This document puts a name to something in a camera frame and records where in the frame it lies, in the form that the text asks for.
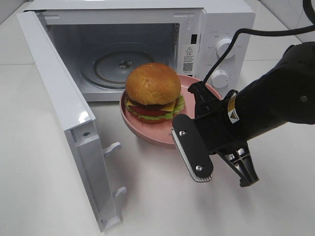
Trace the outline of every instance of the cheese slice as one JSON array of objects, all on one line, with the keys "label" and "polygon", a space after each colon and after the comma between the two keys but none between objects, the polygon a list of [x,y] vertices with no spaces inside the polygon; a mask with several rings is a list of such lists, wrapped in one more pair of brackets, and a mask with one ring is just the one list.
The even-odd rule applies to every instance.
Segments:
[{"label": "cheese slice", "polygon": [[172,112],[174,110],[174,108],[175,108],[175,102],[176,102],[176,100],[174,100],[173,102],[167,103],[160,110],[161,111],[165,111],[165,112]]},{"label": "cheese slice", "polygon": [[[173,102],[167,103],[160,110],[161,111],[165,111],[165,112],[172,112],[172,111],[174,111],[175,103],[176,103],[176,100],[174,100]],[[127,100],[126,105],[128,105],[128,106],[137,106],[137,105],[133,104],[129,99]]]}]

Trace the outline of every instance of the white tabletop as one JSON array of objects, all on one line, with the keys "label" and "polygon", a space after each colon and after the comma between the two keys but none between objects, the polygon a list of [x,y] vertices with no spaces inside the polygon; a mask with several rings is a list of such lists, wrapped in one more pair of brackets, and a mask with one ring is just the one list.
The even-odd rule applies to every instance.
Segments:
[{"label": "white tabletop", "polygon": [[[255,28],[284,26],[258,1]],[[271,69],[299,41],[251,37],[238,89]],[[122,222],[99,232],[54,108],[15,15],[0,25],[1,236],[311,236],[315,126],[287,123],[249,141],[260,181],[246,188],[213,156],[213,180],[195,183],[174,149],[137,138],[117,102],[90,103]]]}]

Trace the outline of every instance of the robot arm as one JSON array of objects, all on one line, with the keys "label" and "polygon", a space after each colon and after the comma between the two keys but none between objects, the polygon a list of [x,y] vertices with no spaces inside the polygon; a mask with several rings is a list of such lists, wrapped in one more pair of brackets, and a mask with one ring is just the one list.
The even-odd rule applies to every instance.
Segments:
[{"label": "robot arm", "polygon": [[247,140],[286,122],[315,123],[315,42],[290,46],[279,63],[240,92],[218,100],[203,82],[192,84],[195,119],[173,119],[175,145],[192,178],[211,180],[209,158],[218,154],[241,178],[258,181]]}]

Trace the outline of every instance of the bottom bun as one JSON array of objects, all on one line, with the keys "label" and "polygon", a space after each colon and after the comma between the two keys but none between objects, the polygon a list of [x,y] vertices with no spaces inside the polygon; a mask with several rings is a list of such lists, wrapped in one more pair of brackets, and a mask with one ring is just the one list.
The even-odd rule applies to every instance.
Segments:
[{"label": "bottom bun", "polygon": [[139,118],[138,115],[136,115],[133,112],[128,111],[130,114],[133,115],[133,117],[135,117],[137,120],[143,122],[143,123],[147,123],[147,124],[158,124],[158,123],[162,123],[164,121],[167,120],[172,120],[172,119],[165,119],[165,118],[161,118],[161,119],[144,119],[144,118]]}]

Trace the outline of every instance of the white wall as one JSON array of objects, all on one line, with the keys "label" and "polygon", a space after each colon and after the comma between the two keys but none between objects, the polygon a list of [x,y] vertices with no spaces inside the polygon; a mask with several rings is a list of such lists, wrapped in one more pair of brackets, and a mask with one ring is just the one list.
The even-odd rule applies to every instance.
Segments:
[{"label": "white wall", "polygon": [[[260,0],[285,26],[295,29],[311,25],[303,11],[303,0]],[[315,32],[297,35],[302,41],[315,41]]]},{"label": "white wall", "polygon": [[0,24],[27,0],[0,0]]}]

